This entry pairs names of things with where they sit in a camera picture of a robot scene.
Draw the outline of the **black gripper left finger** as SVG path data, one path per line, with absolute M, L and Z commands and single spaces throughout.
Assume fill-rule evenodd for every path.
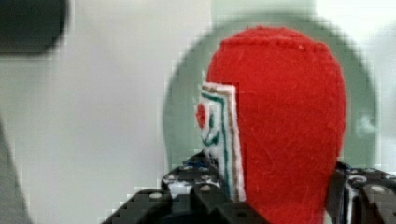
M 138 191 L 102 224 L 269 224 L 225 193 L 217 168 L 200 152 L 162 179 L 159 189 Z

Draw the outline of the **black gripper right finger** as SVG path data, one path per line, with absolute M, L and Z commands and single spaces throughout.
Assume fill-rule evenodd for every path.
M 332 224 L 396 224 L 396 176 L 337 162 L 326 212 Z

